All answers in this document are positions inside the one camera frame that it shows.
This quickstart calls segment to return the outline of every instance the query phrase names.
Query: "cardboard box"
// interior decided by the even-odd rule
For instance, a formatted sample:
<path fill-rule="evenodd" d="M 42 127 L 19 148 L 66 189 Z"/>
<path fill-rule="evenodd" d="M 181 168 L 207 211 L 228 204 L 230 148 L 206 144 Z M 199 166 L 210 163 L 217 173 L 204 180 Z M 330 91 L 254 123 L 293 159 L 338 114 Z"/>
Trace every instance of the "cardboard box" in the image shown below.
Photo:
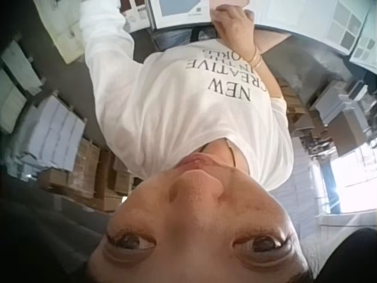
<path fill-rule="evenodd" d="M 78 146 L 73 172 L 68 175 L 68 187 L 85 198 L 93 198 L 95 175 L 100 149 L 86 139 Z"/>
<path fill-rule="evenodd" d="M 129 173 L 117 172 L 117 179 L 115 182 L 115 191 L 121 195 L 128 196 L 132 191 L 134 178 Z"/>
<path fill-rule="evenodd" d="M 67 190 L 65 192 L 66 195 L 74 201 L 82 205 L 88 206 L 89 208 L 93 208 L 103 212 L 113 212 L 117 210 L 119 206 L 122 204 L 122 197 L 116 195 L 115 192 L 113 192 L 112 190 L 106 190 L 106 192 L 104 193 L 106 197 L 104 197 L 103 199 L 87 199 Z"/>
<path fill-rule="evenodd" d="M 124 165 L 122 160 L 120 160 L 117 157 L 114 160 L 114 170 L 117 171 L 117 172 L 124 172 L 124 173 L 128 172 L 126 165 Z"/>
<path fill-rule="evenodd" d="M 66 172 L 57 169 L 48 169 L 38 175 L 38 183 L 44 189 L 50 189 L 53 186 L 65 187 L 67 185 L 68 175 Z"/>
<path fill-rule="evenodd" d="M 342 157 L 367 142 L 365 133 L 354 111 L 343 111 L 328 125 L 338 156 Z"/>
<path fill-rule="evenodd" d="M 95 175 L 95 197 L 104 199 L 107 189 L 114 190 L 117 173 L 113 169 L 115 155 L 102 150 Z"/>

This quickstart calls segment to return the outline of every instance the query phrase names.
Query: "gold bracelet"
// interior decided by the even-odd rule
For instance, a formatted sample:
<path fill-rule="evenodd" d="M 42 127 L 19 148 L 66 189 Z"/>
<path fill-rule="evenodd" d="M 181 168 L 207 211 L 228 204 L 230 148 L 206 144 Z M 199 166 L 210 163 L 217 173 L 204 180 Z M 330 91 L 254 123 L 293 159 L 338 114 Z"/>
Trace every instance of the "gold bracelet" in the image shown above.
<path fill-rule="evenodd" d="M 253 69 L 255 69 L 255 68 L 259 67 L 261 65 L 261 63 L 262 63 L 262 55 L 259 54 L 258 63 L 255 66 L 253 66 L 253 65 L 251 65 L 251 66 L 252 66 Z"/>
<path fill-rule="evenodd" d="M 251 61 L 248 61 L 247 63 L 249 63 L 252 68 L 257 68 L 261 62 L 262 56 L 259 54 L 258 49 L 256 49 L 253 59 Z"/>

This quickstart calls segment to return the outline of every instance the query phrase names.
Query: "white t-shirt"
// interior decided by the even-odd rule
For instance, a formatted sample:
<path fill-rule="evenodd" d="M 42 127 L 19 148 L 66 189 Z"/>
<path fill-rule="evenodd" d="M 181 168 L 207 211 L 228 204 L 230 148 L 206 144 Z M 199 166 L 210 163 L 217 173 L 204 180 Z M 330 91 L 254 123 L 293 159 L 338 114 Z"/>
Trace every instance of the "white t-shirt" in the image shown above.
<path fill-rule="evenodd" d="M 285 182 L 293 149 L 284 99 L 270 98 L 250 65 L 217 40 L 133 61 L 134 41 L 119 6 L 119 0 L 83 2 L 80 24 L 98 122 L 128 169 L 146 179 L 226 137 L 266 190 Z"/>

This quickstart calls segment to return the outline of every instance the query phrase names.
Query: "lips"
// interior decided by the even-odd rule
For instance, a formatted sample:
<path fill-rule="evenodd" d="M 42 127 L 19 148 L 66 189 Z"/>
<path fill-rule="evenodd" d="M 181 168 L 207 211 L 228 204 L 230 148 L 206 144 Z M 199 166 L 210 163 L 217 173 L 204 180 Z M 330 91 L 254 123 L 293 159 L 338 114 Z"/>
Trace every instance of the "lips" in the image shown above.
<path fill-rule="evenodd" d="M 176 168 L 179 167 L 192 167 L 193 169 L 199 169 L 203 166 L 213 166 L 217 164 L 210 156 L 204 153 L 192 153 L 186 156 L 178 163 Z"/>

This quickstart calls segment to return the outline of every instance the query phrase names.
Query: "woman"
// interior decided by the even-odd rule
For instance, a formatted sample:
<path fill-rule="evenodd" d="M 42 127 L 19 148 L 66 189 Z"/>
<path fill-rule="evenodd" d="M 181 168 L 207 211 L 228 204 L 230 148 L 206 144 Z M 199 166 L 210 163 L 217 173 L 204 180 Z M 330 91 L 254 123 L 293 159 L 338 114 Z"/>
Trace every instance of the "woman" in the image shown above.
<path fill-rule="evenodd" d="M 145 181 L 119 208 L 88 272 L 98 282 L 310 282 L 286 211 L 268 194 L 293 150 L 254 16 L 211 11 L 223 39 L 133 57 L 119 0 L 82 4 L 101 130 Z"/>

